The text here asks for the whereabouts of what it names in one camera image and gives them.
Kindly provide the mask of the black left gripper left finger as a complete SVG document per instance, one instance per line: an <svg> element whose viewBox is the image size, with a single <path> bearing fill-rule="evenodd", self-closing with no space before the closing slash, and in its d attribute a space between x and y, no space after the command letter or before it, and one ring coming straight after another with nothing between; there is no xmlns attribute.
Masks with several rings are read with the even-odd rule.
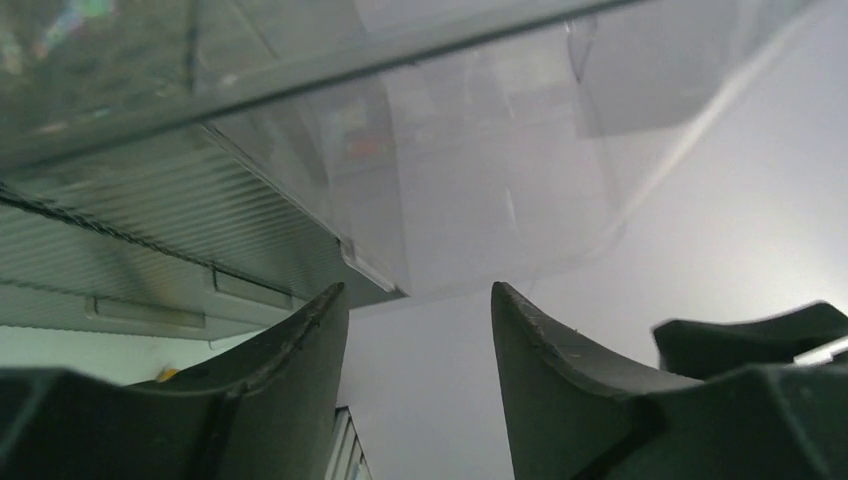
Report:
<svg viewBox="0 0 848 480"><path fill-rule="evenodd" d="M329 286L260 334L164 382L1 372L5 479L320 479L349 326Z"/></svg>

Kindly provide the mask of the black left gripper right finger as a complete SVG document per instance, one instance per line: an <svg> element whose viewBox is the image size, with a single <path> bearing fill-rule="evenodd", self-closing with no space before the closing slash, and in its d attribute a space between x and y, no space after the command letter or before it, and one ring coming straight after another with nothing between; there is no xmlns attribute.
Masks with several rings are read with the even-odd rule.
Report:
<svg viewBox="0 0 848 480"><path fill-rule="evenodd" d="M505 282L491 315L518 479L847 475L846 336L698 380L606 348Z"/></svg>

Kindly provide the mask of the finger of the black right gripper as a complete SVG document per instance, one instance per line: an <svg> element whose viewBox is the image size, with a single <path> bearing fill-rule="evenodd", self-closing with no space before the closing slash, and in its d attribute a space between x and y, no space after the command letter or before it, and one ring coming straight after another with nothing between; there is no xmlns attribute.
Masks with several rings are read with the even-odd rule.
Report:
<svg viewBox="0 0 848 480"><path fill-rule="evenodd" d="M660 367L706 380L750 364L789 364L847 335L847 315L815 302L766 319L719 324L671 319L653 327Z"/></svg>

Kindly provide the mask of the clear grey drawer box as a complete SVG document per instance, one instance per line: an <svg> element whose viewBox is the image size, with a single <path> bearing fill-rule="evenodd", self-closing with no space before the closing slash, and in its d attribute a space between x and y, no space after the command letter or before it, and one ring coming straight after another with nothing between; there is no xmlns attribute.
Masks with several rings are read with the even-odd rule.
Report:
<svg viewBox="0 0 848 480"><path fill-rule="evenodd" d="M217 340L594 261L816 1L5 1L1 323Z"/></svg>

